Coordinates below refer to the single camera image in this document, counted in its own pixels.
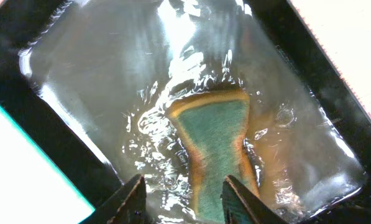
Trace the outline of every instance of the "clear liquid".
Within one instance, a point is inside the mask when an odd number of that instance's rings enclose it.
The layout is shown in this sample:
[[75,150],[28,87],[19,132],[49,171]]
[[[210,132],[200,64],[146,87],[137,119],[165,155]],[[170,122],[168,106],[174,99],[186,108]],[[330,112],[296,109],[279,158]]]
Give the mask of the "clear liquid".
[[261,199],[295,223],[357,192],[366,176],[285,61],[240,1],[79,0],[55,12],[20,66],[124,182],[145,175],[157,223],[196,222],[186,145],[167,108],[217,86],[244,89],[244,148]]

